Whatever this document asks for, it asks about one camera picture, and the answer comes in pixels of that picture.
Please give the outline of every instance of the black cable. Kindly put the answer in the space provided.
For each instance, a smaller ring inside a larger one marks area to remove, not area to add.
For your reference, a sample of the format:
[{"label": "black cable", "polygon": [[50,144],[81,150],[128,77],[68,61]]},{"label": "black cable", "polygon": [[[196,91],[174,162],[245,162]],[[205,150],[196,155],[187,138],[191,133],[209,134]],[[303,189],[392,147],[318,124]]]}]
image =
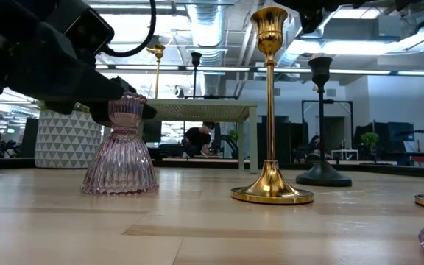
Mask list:
[{"label": "black cable", "polygon": [[144,42],[142,42],[140,45],[137,46],[137,48],[127,51],[127,52],[116,52],[109,48],[109,46],[104,46],[102,49],[103,52],[105,52],[107,55],[114,56],[114,57],[130,57],[133,56],[141,50],[145,49],[146,45],[152,40],[153,33],[155,33],[155,27],[156,27],[156,4],[155,0],[150,0],[150,7],[152,9],[151,14],[151,20],[150,20],[150,30],[148,31],[148,35],[146,36]]}]

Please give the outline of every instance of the desk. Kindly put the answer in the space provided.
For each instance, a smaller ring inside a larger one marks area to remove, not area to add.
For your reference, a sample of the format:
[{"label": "desk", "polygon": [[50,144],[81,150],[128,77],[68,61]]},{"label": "desk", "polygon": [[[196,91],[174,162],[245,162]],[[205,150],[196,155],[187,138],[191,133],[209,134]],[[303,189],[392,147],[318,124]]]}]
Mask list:
[{"label": "desk", "polygon": [[352,149],[340,149],[340,150],[331,150],[331,158],[335,159],[335,157],[333,156],[334,153],[339,153],[340,154],[340,160],[347,160],[347,154],[351,153],[351,152],[355,152],[356,153],[356,160],[359,160],[359,151],[358,150],[352,150]]},{"label": "desk", "polygon": [[[257,102],[219,99],[148,99],[156,121],[238,122],[238,167],[244,170],[244,121],[250,119],[250,174],[258,173]],[[143,132],[140,124],[138,134]]]}]

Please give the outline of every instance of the ceiling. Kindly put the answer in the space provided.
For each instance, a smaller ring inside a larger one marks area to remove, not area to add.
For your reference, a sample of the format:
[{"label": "ceiling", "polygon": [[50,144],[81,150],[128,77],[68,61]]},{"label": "ceiling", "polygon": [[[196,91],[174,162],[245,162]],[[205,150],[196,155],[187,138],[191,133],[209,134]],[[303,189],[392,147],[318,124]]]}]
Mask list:
[{"label": "ceiling", "polygon": [[[116,51],[134,49],[146,37],[150,21],[147,2],[87,2],[115,29],[110,47]],[[207,66],[262,66],[264,56],[255,46],[250,16],[263,6],[278,4],[268,0],[176,0],[158,1],[157,5],[160,15],[157,16],[155,34],[159,36],[159,42],[166,46],[161,60],[163,66],[191,66],[191,52],[209,54],[209,57],[219,54],[218,59],[209,61]],[[195,24],[195,12],[199,7],[216,8],[222,13],[215,16],[208,27],[200,27]],[[284,44],[277,55],[279,67],[307,68],[311,53],[318,53],[317,56],[325,54],[333,58],[332,68],[424,70],[424,5],[413,4],[400,12],[393,7],[393,0],[374,1],[370,6],[357,10],[341,7],[334,13],[325,14],[329,17],[327,23],[322,25],[321,31],[312,35],[301,35],[298,13],[284,8],[289,18],[283,29]],[[219,43],[204,47],[204,43],[216,38],[219,38]],[[383,52],[370,52],[376,46],[382,46]],[[128,58],[114,58],[106,54],[97,56],[97,63],[101,65],[154,65],[155,60],[155,56],[147,50]],[[105,75],[114,77],[118,74],[109,71]],[[131,74],[120,75],[140,93],[154,96],[153,71],[132,71]],[[309,74],[281,75],[279,78],[281,82],[305,82],[311,79]],[[355,78],[343,74],[331,76],[331,80],[339,85],[346,85]],[[254,82],[255,79],[253,74],[238,77],[240,82]],[[197,80],[197,91],[202,95],[208,92],[211,84],[225,86],[223,80],[230,84],[231,80],[237,80],[237,76],[216,73],[213,77],[199,73]],[[178,90],[182,90],[186,96],[192,95],[193,84],[194,76],[190,72],[161,74],[159,97],[176,98]],[[227,85],[226,89],[215,92],[232,96],[234,88],[235,85]],[[9,89],[0,95],[0,102],[3,102],[0,104],[0,123],[20,124],[20,120],[38,114],[33,99]]]}]

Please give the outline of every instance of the gold candlestick holder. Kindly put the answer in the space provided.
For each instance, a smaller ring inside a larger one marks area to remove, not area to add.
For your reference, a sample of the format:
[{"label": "gold candlestick holder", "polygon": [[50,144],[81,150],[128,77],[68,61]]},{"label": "gold candlestick holder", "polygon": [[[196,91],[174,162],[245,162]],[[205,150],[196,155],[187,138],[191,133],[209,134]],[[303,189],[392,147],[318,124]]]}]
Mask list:
[{"label": "gold candlestick holder", "polygon": [[275,160],[274,128],[274,67],[275,55],[283,44],[283,24],[287,12],[278,7],[267,7],[254,13],[251,22],[257,32],[259,50],[266,56],[267,67],[267,160],[264,161],[260,177],[247,187],[232,189],[232,198],[245,202],[273,205],[296,205],[314,201],[310,191],[290,186],[279,170]]},{"label": "gold candlestick holder", "polygon": [[153,48],[147,48],[147,50],[149,52],[154,53],[155,57],[156,57],[155,98],[157,99],[158,98],[158,83],[159,83],[159,80],[160,80],[160,63],[161,63],[161,58],[163,58],[165,46],[163,46],[161,44],[155,44],[155,46],[153,46]]}]

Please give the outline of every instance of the wooden table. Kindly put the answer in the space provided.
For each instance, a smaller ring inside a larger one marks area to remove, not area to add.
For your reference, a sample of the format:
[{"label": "wooden table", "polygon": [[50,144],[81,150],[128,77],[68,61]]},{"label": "wooden table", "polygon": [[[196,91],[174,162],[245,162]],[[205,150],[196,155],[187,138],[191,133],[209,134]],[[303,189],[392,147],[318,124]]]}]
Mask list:
[{"label": "wooden table", "polygon": [[240,202],[236,169],[157,168],[158,194],[87,196],[86,170],[0,170],[0,264],[424,265],[424,178],[343,172],[308,205]]},{"label": "wooden table", "polygon": [[217,99],[148,99],[158,114],[156,121],[238,122],[238,166],[244,170],[244,122],[250,123],[250,174],[258,173],[258,136],[256,132],[257,102]]}]

